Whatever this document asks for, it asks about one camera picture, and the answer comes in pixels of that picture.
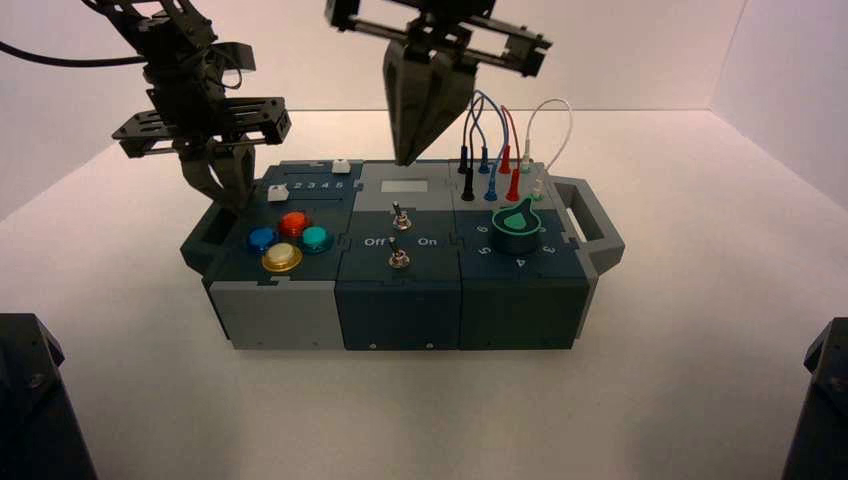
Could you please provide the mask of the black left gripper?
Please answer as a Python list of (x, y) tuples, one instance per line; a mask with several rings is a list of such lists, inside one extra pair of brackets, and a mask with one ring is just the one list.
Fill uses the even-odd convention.
[(253, 70), (251, 47), (218, 43), (204, 16), (113, 16), (111, 23), (145, 60), (143, 77), (153, 104), (132, 115), (112, 138), (132, 158), (153, 153), (154, 145), (166, 140), (175, 140), (178, 150), (216, 136), (226, 146), (239, 145), (216, 148), (214, 156), (186, 150), (179, 160), (188, 184), (211, 200), (221, 206), (248, 202), (254, 185), (252, 144), (278, 145), (291, 127), (282, 97), (226, 96), (223, 73)]

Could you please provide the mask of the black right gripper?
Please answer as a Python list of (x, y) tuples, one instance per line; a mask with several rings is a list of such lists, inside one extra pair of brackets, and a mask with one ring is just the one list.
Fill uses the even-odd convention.
[[(368, 21), (359, 1), (328, 1), (324, 15), (337, 30), (390, 40), (383, 62), (395, 163), (408, 166), (467, 108), (478, 64), (536, 76), (552, 47), (543, 34), (494, 19), (493, 1), (403, 1), (418, 15), (404, 29)], [(505, 37), (500, 53), (470, 46), (473, 29)], [(431, 62), (423, 59), (433, 52)]]

